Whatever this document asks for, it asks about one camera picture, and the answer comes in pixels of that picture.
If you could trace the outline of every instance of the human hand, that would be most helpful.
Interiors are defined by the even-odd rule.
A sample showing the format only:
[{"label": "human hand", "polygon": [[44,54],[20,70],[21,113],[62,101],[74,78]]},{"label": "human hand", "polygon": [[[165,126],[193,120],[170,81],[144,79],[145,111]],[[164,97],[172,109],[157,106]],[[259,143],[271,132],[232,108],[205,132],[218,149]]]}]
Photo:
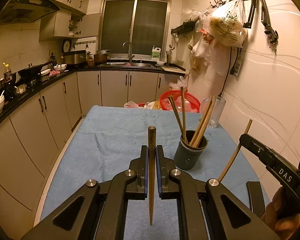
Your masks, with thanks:
[{"label": "human hand", "polygon": [[300,225],[300,214],[277,220],[277,211],[285,204],[285,202],[286,197],[283,192],[283,187],[281,187],[274,194],[272,202],[267,205],[266,212],[261,217],[261,220],[276,232],[281,240],[288,240]]}]

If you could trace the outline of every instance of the metal screw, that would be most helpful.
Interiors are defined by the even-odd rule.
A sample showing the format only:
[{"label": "metal screw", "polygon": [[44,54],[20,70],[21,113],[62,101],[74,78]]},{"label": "metal screw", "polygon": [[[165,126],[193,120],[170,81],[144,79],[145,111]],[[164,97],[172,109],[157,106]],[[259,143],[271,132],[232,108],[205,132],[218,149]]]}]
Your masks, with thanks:
[{"label": "metal screw", "polygon": [[210,179],[209,184],[215,187],[219,185],[219,181],[217,179]]},{"label": "metal screw", "polygon": [[88,179],[86,182],[86,185],[88,187],[94,187],[97,184],[97,181],[95,179]]},{"label": "metal screw", "polygon": [[179,176],[181,174],[181,170],[173,169],[171,170],[171,174],[174,176]]},{"label": "metal screw", "polygon": [[126,171],[124,172],[124,174],[125,174],[126,176],[128,176],[128,177],[131,177],[131,176],[133,176],[133,175],[135,174],[135,171],[134,171],[134,170],[126,170]]}]

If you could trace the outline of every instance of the sink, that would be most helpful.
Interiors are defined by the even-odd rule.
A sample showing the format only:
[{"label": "sink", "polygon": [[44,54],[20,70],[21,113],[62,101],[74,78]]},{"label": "sink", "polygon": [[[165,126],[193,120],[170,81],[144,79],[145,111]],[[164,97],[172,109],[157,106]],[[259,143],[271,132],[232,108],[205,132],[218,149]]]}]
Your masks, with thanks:
[{"label": "sink", "polygon": [[131,63],[131,65],[127,65],[126,62],[107,62],[99,65],[100,67],[133,67],[133,68],[155,68],[154,65],[146,64],[146,63]]}]

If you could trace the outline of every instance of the lower cabinet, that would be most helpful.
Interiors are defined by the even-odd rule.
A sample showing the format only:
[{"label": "lower cabinet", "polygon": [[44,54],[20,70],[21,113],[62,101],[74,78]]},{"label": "lower cabinet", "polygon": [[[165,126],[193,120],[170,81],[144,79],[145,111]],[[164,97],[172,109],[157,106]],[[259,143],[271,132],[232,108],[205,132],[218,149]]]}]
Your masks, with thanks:
[{"label": "lower cabinet", "polygon": [[59,150],[71,135],[71,126],[63,96],[62,80],[40,91],[42,107]]},{"label": "lower cabinet", "polygon": [[128,101],[137,104],[154,101],[157,80],[157,73],[129,71]]},{"label": "lower cabinet", "polygon": [[86,115],[91,107],[101,106],[101,73],[100,71],[80,71],[78,88],[82,115]]},{"label": "lower cabinet", "polygon": [[129,71],[101,71],[102,106],[123,107],[128,99]]},{"label": "lower cabinet", "polygon": [[40,94],[36,94],[10,114],[20,142],[43,176],[59,153],[43,111]]},{"label": "lower cabinet", "polygon": [[34,210],[36,200],[41,196],[42,182],[42,174],[27,155],[7,117],[0,123],[0,186]]},{"label": "lower cabinet", "polygon": [[66,101],[71,129],[81,117],[77,73],[72,73],[62,79],[63,95]]},{"label": "lower cabinet", "polygon": [[158,83],[157,83],[157,92],[155,95],[155,100],[159,100],[160,96],[170,90],[170,83],[177,83],[179,79],[178,75],[171,75],[171,74],[162,74],[160,73],[158,76]]},{"label": "lower cabinet", "polygon": [[0,226],[8,237],[21,239],[32,228],[33,219],[32,211],[16,201],[0,186]]}]

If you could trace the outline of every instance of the window frame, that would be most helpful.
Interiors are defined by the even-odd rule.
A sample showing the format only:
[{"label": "window frame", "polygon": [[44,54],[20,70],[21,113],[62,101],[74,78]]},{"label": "window frame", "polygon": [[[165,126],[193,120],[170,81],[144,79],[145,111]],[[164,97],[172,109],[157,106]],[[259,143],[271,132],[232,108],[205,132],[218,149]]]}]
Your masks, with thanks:
[{"label": "window frame", "polygon": [[[106,8],[106,2],[107,1],[112,1],[112,0],[103,0],[102,3],[102,8],[101,8],[101,17],[100,17],[100,24],[99,24],[99,44],[98,44],[98,49],[101,49],[101,40],[102,40],[102,28],[103,28],[103,20],[104,20],[104,14],[105,14],[105,8]],[[161,51],[166,50],[167,46],[167,39],[168,39],[168,32],[169,32],[169,23],[170,23],[170,11],[171,11],[171,0],[149,0],[149,1],[157,1],[157,2],[165,2],[167,3],[167,12],[166,12],[166,19],[164,23],[164,31],[163,31],[163,39],[162,39],[162,47]],[[130,30],[130,38],[129,41],[132,42],[132,37],[133,37],[133,28],[134,28],[134,20],[136,16],[136,9],[137,9],[137,3],[138,0],[135,0],[134,2],[134,7],[133,7],[133,13],[132,13],[132,21],[131,21],[131,28]],[[115,53],[109,53],[109,55],[114,56],[114,57],[120,57],[120,58],[125,58],[128,57],[128,54],[115,54]],[[151,55],[143,55],[143,54],[134,54],[135,59],[151,59]],[[161,53],[160,60],[163,60],[165,57],[165,53]]]}]

